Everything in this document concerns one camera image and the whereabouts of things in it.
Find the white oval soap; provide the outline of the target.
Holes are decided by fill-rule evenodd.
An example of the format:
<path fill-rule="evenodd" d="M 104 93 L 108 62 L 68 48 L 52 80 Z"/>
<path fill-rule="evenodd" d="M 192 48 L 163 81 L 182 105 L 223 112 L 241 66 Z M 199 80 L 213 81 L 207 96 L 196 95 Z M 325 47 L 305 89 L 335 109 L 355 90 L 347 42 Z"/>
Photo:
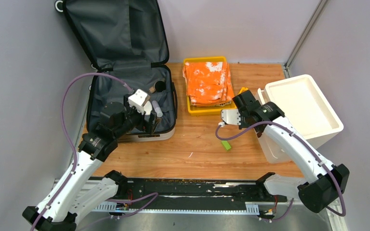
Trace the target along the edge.
<path fill-rule="evenodd" d="M 153 110 L 152 103 L 150 101 L 147 101 L 143 106 L 143 114 L 149 116 L 151 115 L 152 110 Z"/>

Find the white cosmetic tube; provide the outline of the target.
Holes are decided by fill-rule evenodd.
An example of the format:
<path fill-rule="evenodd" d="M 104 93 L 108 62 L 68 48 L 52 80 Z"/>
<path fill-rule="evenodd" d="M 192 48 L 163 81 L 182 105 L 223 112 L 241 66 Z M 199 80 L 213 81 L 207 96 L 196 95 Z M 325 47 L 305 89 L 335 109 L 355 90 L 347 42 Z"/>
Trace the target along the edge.
<path fill-rule="evenodd" d="M 162 118 L 163 117 L 163 112 L 162 112 L 162 109 L 161 109 L 159 103 L 154 100 L 154 101 L 152 101 L 152 106 L 153 106 L 154 111 L 156 112 L 157 117 Z"/>

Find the orange tie-dye jeans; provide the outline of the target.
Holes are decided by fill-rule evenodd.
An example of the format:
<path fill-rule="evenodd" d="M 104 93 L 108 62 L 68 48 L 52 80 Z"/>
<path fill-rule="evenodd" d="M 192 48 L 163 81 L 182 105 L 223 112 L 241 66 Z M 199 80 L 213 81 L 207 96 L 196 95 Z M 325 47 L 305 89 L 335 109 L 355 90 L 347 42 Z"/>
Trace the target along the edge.
<path fill-rule="evenodd" d="M 192 106 L 224 106 L 235 96 L 228 62 L 185 62 L 183 77 Z"/>

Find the black white space suitcase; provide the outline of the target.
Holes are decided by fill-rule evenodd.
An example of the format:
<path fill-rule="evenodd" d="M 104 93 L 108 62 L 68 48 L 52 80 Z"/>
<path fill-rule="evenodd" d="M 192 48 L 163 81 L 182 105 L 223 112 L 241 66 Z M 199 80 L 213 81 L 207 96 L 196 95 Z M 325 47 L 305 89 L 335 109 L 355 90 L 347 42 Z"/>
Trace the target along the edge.
<path fill-rule="evenodd" d="M 91 82 L 86 129 L 94 128 L 109 102 L 123 102 L 128 88 L 147 93 L 159 80 L 166 90 L 150 94 L 163 117 L 153 134 L 133 129 L 129 141 L 171 138 L 177 119 L 177 95 L 170 69 L 169 47 L 156 0 L 64 0 L 63 12 L 72 32 L 99 72 Z"/>

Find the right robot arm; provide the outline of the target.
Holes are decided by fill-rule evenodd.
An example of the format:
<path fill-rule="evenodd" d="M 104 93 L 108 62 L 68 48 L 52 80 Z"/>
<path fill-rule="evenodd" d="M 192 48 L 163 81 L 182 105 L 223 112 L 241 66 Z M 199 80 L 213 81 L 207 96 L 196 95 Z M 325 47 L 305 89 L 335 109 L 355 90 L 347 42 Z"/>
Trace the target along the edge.
<path fill-rule="evenodd" d="M 319 153 L 293 127 L 284 112 L 273 102 L 260 104 L 247 90 L 233 98 L 237 107 L 238 126 L 244 134 L 254 129 L 258 136 L 273 140 L 300 169 L 302 178 L 271 174 L 256 187 L 257 197 L 268 201 L 274 195 L 298 198 L 314 213 L 328 209 L 344 217 L 344 191 L 350 171 Z"/>

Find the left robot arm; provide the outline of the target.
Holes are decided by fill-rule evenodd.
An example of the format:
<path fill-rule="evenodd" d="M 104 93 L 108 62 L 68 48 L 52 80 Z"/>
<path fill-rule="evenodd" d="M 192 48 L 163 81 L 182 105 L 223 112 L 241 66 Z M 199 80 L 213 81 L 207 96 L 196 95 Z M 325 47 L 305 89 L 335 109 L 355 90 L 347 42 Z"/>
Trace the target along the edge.
<path fill-rule="evenodd" d="M 149 131 L 156 119 L 151 102 L 145 105 L 108 103 L 94 128 L 83 134 L 74 160 L 52 191 L 37 205 L 28 206 L 22 216 L 38 231 L 74 231 L 77 225 L 103 201 L 128 194 L 128 179 L 110 171 L 82 196 L 86 181 L 118 146 L 118 139 L 134 128 Z"/>

